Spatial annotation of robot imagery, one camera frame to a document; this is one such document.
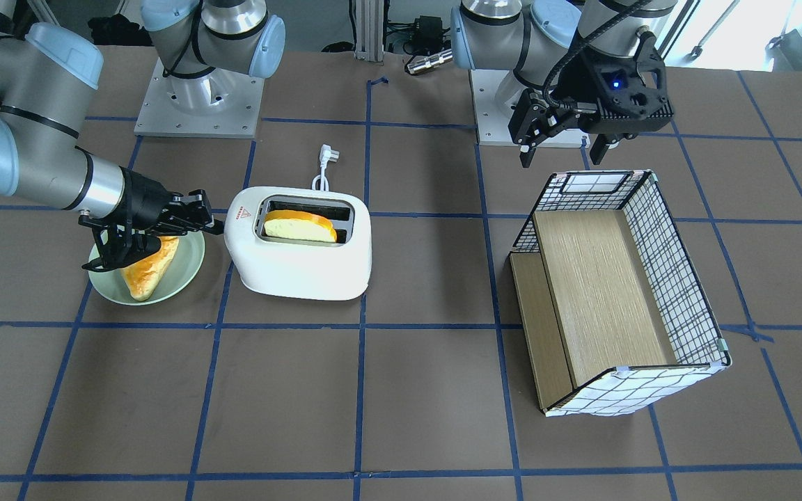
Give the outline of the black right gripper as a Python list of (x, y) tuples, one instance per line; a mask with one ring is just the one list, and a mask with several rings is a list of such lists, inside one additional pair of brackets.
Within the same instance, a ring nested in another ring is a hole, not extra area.
[(133, 231), (148, 231), (160, 237), (183, 237), (188, 232), (217, 237), (225, 234), (225, 223), (214, 219), (206, 191), (193, 190), (184, 196), (124, 167), (120, 173), (124, 187), (113, 212), (114, 242), (123, 244)]

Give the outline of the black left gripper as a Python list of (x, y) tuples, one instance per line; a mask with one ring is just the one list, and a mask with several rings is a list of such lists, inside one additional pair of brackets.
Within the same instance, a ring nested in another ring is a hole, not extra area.
[(581, 51), (560, 71), (553, 98), (563, 104), (589, 104), (596, 111), (553, 108), (534, 89), (523, 90), (508, 123), (522, 168), (530, 167), (538, 145), (577, 124), (598, 134), (589, 151), (592, 165), (598, 166), (624, 134), (656, 132), (674, 117), (666, 67), (654, 46), (653, 32), (640, 35), (636, 53), (623, 58), (586, 47), (579, 34), (572, 42)]

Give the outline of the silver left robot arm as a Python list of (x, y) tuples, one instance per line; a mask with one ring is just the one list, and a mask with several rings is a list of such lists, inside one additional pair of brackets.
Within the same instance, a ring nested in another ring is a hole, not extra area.
[(521, 86), (508, 123), (529, 167), (540, 143), (577, 129), (594, 134), (590, 161), (674, 118), (656, 48), (674, 1), (462, 1), (451, 50), (467, 70), (507, 70)]

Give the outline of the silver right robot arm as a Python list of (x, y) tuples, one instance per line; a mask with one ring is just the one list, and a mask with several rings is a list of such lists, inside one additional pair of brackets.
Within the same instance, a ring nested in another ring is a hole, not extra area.
[[(77, 141), (99, 88), (102, 52), (50, 22), (13, 35), (13, 1), (0, 1), (0, 196), (79, 212), (125, 245), (148, 234), (222, 234), (203, 190), (170, 191), (89, 153)], [(143, 1), (160, 80), (187, 118), (239, 110), (242, 79), (276, 73), (286, 25), (264, 1)]]

